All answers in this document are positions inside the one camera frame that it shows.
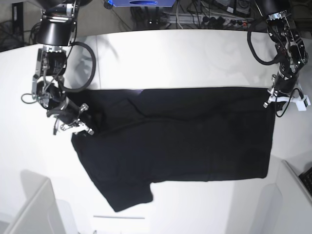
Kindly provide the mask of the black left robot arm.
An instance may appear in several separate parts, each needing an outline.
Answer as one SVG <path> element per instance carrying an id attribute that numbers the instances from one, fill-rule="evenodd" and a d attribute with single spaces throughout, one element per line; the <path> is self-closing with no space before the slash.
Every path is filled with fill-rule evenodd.
<path id="1" fill-rule="evenodd" d="M 261 14 L 261 18 L 254 21 L 247 33 L 247 42 L 253 57 L 262 65 L 278 64 L 279 70 L 272 75 L 273 84 L 268 89 L 269 99 L 264 107 L 272 102 L 290 102 L 297 105 L 299 111 L 305 111 L 311 104 L 307 95 L 303 94 L 298 81 L 299 71 L 308 62 L 306 51 L 300 33 L 291 16 L 291 5 L 288 0 L 256 0 L 255 4 Z M 271 61 L 263 61 L 258 57 L 252 44 L 252 32 L 255 27 L 265 22 L 270 39 L 275 43 L 277 55 Z"/>

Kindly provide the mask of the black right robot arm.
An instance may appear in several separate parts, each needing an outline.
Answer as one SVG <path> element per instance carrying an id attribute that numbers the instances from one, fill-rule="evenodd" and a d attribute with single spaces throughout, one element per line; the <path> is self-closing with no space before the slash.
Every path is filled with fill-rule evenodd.
<path id="1" fill-rule="evenodd" d="M 69 93 L 79 93 L 92 83 L 96 72 L 96 56 L 91 47 L 77 38 L 78 12 L 88 0 L 40 0 L 42 16 L 37 36 L 38 50 L 36 70 L 32 78 L 29 94 L 34 103 L 46 110 L 48 117 L 56 118 L 54 132 L 71 131 L 74 134 L 86 132 L 94 134 L 92 118 L 86 103 L 77 106 L 69 99 Z M 90 77 L 79 88 L 67 88 L 63 74 L 67 68 L 70 53 L 64 47 L 80 46 L 86 49 L 92 60 Z"/>

